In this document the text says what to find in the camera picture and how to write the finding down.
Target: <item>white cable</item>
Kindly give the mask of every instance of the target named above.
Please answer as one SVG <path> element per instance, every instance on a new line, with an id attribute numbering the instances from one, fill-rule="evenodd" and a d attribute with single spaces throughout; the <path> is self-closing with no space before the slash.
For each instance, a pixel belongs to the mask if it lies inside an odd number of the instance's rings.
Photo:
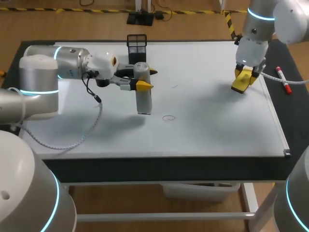
<path id="1" fill-rule="evenodd" d="M 284 82 L 284 83 L 288 83 L 288 84 L 290 84 L 290 85 L 304 85 L 304 84 L 306 84 L 306 83 L 309 82 L 309 80 L 307 80 L 307 81 L 283 81 L 283 80 L 280 79 L 280 78 L 277 78 L 277 77 L 268 75 L 268 74 L 263 73 L 263 72 L 261 73 L 261 75 L 262 75 L 263 77 L 266 77 L 266 78 L 271 79 L 271 80 L 273 80 L 273 81 Z"/>
<path id="2" fill-rule="evenodd" d="M 91 134 L 91 132 L 96 128 L 96 126 L 97 126 L 97 124 L 98 124 L 98 121 L 100 120 L 100 118 L 101 118 L 101 116 L 102 116 L 102 110 L 103 110 L 103 106 L 102 106 L 102 103 L 101 103 L 101 102 L 99 103 L 98 106 L 99 106 L 99 113 L 98 113 L 98 116 L 97 116 L 96 121 L 94 122 L 94 124 L 90 127 L 90 129 L 89 129 L 86 133 L 84 133 L 84 134 L 82 135 L 81 139 L 80 139 L 78 142 L 76 142 L 76 143 L 74 143 L 74 144 L 72 144 L 72 145 L 70 145 L 70 146 L 57 147 L 57 146 L 48 145 L 48 144 L 42 142 L 41 140 L 39 140 L 39 139 L 38 139 L 34 134 L 32 134 L 32 132 L 31 132 L 27 127 L 25 127 L 24 125 L 22 125 L 22 124 L 16 124 L 16 123 L 13 123 L 13 125 L 15 125 L 15 126 L 17 126 L 17 127 L 20 127 L 21 129 L 23 129 L 24 131 L 26 131 L 26 132 L 31 136 L 32 139 L 34 139 L 37 143 L 39 143 L 39 144 L 42 145 L 42 146 L 45 146 L 45 147 L 47 147 L 47 148 L 54 149 L 54 150 L 69 150 L 69 149 L 73 149 L 73 148 L 79 146 L 80 144 L 82 144 L 82 143 L 86 140 L 86 138 Z"/>
<path id="3" fill-rule="evenodd" d="M 15 92 L 17 92 L 20 95 L 20 97 L 21 97 L 21 104 L 22 104 L 21 110 L 22 110 L 22 112 L 21 112 L 20 120 L 18 122 L 20 124 L 22 121 L 24 121 L 25 116 L 26 116 L 25 96 L 23 95 L 23 93 L 19 89 L 15 88 L 15 87 L 9 87 L 8 88 L 8 90 L 11 90 L 11 89 L 15 90 Z M 11 125 L 11 130 L 15 131 L 16 130 L 16 125 Z"/>

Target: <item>whiteboard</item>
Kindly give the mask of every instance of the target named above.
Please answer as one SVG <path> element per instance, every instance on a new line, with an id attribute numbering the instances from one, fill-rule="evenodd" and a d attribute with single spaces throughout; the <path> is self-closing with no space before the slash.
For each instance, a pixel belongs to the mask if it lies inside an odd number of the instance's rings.
<path id="1" fill-rule="evenodd" d="M 113 50 L 128 63 L 126 43 L 57 45 L 83 47 L 91 54 Z M 151 115 L 137 114 L 134 91 L 99 88 L 92 81 L 103 115 L 85 143 L 60 152 L 25 132 L 20 136 L 43 159 L 282 157 L 288 145 L 263 78 L 244 94 L 231 90 L 236 49 L 233 42 L 148 43 L 147 62 L 158 70 L 151 77 Z M 60 80 L 58 115 L 25 124 L 42 141 L 66 146 L 78 141 L 97 115 L 97 103 L 80 80 Z"/>

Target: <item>red marker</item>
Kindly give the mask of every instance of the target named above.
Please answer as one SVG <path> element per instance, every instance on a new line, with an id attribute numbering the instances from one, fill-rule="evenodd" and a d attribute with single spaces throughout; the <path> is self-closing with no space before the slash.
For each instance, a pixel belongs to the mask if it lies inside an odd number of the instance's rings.
<path id="1" fill-rule="evenodd" d="M 285 77 L 284 77 L 284 75 L 283 75 L 283 72 L 282 72 L 281 68 L 280 68 L 280 67 L 277 67 L 277 68 L 276 68 L 276 71 L 277 71 L 279 77 L 280 77 L 283 81 L 286 81 L 286 79 L 285 79 Z M 283 85 L 284 85 L 286 94 L 288 94 L 288 95 L 292 94 L 292 90 L 291 90 L 289 84 L 283 82 Z"/>

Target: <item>robotic arm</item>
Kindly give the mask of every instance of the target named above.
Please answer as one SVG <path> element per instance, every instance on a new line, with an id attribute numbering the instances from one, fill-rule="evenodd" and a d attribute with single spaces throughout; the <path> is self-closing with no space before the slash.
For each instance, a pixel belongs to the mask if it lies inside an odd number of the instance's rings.
<path id="1" fill-rule="evenodd" d="M 235 44 L 236 80 L 232 89 L 243 93 L 252 85 L 265 67 L 268 43 L 276 33 L 286 44 L 309 40 L 308 0 L 251 0 L 243 28 L 243 36 L 238 36 Z M 245 81 L 237 79 L 244 66 L 252 67 Z"/>
<path id="2" fill-rule="evenodd" d="M 86 49 L 33 45 L 19 62 L 20 90 L 0 89 L 0 123 L 49 119 L 58 112 L 58 80 L 96 80 L 99 87 L 116 84 L 121 90 L 135 90 L 139 114 L 152 110 L 150 75 L 157 71 L 146 63 L 120 64 L 106 52 L 92 56 Z"/>

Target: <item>white storage bin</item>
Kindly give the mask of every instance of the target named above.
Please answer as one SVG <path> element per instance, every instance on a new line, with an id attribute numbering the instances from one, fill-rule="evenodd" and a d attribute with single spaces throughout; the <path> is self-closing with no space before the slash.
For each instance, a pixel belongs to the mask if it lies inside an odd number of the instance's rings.
<path id="1" fill-rule="evenodd" d="M 188 184 L 162 184 L 164 195 L 167 198 L 183 198 L 222 202 L 229 193 L 236 192 L 240 183 L 214 184 L 214 186 Z"/>

